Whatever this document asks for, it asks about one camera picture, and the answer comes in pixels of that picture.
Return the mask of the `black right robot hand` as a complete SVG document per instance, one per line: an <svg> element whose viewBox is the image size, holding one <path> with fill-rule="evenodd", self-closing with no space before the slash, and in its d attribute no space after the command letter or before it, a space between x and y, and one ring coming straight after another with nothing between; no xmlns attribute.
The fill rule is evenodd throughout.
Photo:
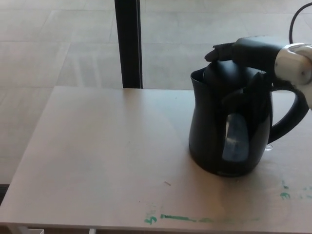
<svg viewBox="0 0 312 234"><path fill-rule="evenodd" d="M215 45L205 59L206 88L197 108L202 116L225 119L240 114L249 121L263 121L272 114L273 64L282 44L270 37L240 38Z"/></svg>

